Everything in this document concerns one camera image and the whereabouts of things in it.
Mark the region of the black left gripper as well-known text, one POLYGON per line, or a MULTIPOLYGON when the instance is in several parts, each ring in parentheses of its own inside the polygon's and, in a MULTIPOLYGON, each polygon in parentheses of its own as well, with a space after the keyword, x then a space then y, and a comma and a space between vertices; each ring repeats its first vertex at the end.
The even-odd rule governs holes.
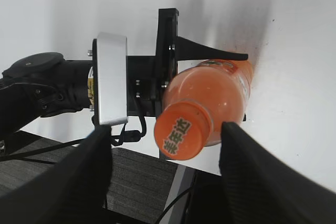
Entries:
POLYGON ((164 85, 177 75, 177 62, 184 60, 248 60, 248 54, 222 51, 178 36, 179 11, 159 9, 156 49, 153 56, 127 56, 128 115, 139 115, 134 99, 146 116, 157 115, 164 85))

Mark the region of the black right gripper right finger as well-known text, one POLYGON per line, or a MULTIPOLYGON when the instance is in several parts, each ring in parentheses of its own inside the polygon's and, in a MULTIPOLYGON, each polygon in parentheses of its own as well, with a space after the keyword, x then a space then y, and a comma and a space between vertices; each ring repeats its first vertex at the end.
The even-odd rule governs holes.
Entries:
POLYGON ((335 193, 224 122, 219 168, 234 223, 335 223, 335 193))

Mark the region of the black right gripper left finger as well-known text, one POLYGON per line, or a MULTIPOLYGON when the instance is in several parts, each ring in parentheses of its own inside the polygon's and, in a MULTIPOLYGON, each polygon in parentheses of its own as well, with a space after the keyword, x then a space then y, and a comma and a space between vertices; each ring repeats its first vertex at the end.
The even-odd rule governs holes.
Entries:
POLYGON ((108 223, 109 137, 97 127, 60 163, 1 197, 1 223, 108 223))

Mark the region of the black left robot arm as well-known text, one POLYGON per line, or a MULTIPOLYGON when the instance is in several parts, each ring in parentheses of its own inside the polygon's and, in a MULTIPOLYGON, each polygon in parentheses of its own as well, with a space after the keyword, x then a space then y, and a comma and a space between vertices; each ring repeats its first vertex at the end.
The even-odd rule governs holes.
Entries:
POLYGON ((162 112, 163 94, 186 60, 245 61, 247 54, 221 51, 178 35, 178 10, 160 9, 153 56, 130 56, 125 36, 100 33, 88 60, 66 60, 57 52, 25 57, 1 78, 1 136, 38 117, 93 109, 94 125, 126 124, 162 112))

